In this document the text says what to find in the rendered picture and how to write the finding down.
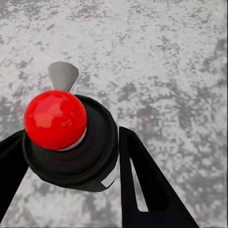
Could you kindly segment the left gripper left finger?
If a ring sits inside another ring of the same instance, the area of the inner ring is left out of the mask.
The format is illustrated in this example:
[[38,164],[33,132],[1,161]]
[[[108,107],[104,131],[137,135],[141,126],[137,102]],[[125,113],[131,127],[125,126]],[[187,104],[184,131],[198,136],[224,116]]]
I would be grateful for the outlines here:
[[22,149],[24,130],[0,142],[0,222],[2,221],[29,165]]

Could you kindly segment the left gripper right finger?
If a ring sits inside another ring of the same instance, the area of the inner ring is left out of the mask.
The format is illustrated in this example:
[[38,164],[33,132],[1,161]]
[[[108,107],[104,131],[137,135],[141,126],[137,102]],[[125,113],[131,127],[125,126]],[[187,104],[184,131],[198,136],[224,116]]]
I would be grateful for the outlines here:
[[[140,138],[119,127],[123,228],[199,228]],[[140,211],[131,168],[132,159],[149,211]]]

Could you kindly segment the pesticide atomizer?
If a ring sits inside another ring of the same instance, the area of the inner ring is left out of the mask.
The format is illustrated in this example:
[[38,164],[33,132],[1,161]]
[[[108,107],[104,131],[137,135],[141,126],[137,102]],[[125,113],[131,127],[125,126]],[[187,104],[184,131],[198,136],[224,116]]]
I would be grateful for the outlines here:
[[24,113],[26,163],[55,186],[107,190],[115,180],[120,154],[112,114],[91,97],[69,92],[79,76],[76,66],[58,61],[47,71],[54,90],[35,96]]

